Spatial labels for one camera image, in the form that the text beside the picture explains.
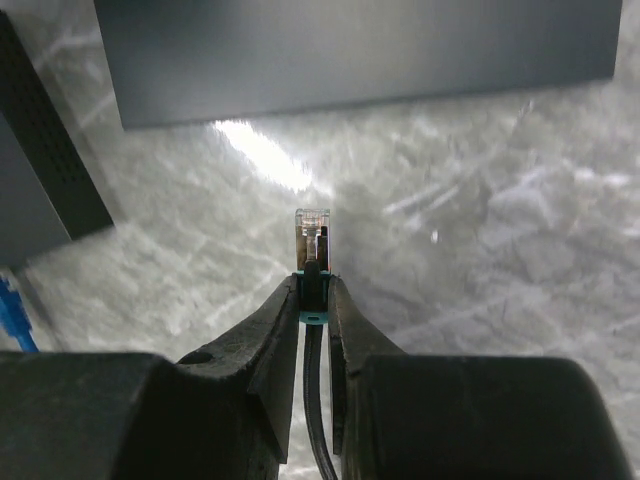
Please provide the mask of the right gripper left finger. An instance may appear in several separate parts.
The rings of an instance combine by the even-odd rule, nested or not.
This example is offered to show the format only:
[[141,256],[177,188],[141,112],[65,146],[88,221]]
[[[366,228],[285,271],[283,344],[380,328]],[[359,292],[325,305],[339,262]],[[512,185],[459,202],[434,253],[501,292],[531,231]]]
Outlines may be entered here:
[[171,362],[140,353],[1,356],[5,479],[274,479],[288,457],[298,292]]

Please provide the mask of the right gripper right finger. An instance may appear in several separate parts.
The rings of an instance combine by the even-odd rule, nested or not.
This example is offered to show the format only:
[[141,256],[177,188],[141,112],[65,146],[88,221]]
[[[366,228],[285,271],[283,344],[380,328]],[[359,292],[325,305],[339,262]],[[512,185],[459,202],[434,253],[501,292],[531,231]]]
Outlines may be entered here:
[[630,479],[602,396],[566,358],[411,355],[329,284],[334,452],[346,479]]

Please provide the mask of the black ethernet cable short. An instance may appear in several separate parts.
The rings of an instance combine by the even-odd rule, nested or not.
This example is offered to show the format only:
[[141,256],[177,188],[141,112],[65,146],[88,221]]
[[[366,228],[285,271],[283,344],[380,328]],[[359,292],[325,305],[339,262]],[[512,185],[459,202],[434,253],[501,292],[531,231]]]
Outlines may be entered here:
[[322,419],[320,393],[321,345],[328,322],[331,277],[328,209],[299,208],[295,212],[296,277],[299,321],[305,325],[303,403],[311,449],[324,479],[335,479]]

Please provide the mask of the black network switch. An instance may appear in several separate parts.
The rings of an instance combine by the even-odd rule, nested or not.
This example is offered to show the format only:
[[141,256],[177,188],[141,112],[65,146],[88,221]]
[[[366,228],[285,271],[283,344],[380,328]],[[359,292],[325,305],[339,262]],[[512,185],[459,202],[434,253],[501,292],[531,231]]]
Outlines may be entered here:
[[126,128],[608,79],[618,1],[99,1]]
[[1,264],[113,226],[6,13],[1,14]]

